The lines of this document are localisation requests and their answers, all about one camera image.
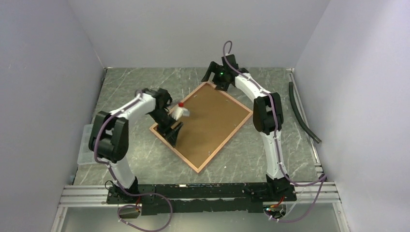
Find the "brown backing board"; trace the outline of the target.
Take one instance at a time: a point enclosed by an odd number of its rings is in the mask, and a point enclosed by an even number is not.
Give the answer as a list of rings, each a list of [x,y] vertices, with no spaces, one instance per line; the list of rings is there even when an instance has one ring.
[[[157,123],[150,130],[199,173],[251,118],[253,111],[209,82],[200,84],[182,102],[190,116],[180,119],[183,126],[175,146],[160,135]]]

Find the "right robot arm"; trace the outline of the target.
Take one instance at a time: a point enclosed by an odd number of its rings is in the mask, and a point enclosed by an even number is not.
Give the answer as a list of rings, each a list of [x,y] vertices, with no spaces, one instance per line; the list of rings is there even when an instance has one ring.
[[[265,189],[269,199],[293,198],[294,185],[283,163],[281,130],[284,121],[281,98],[254,80],[245,68],[239,68],[233,54],[222,57],[222,64],[210,62],[202,82],[211,81],[216,90],[227,91],[230,85],[241,90],[253,102],[253,125],[261,135],[266,155]]]

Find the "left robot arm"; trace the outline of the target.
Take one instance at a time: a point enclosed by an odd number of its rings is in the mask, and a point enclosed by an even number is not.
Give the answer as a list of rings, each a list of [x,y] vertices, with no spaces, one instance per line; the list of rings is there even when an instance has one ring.
[[[157,132],[171,146],[176,145],[183,123],[180,118],[189,116],[184,104],[173,104],[169,92],[163,88],[138,90],[135,97],[111,112],[100,111],[95,115],[88,147],[98,164],[107,167],[119,196],[126,203],[138,198],[138,179],[131,171],[126,155],[129,149],[129,127],[144,116],[150,116],[157,124]]]

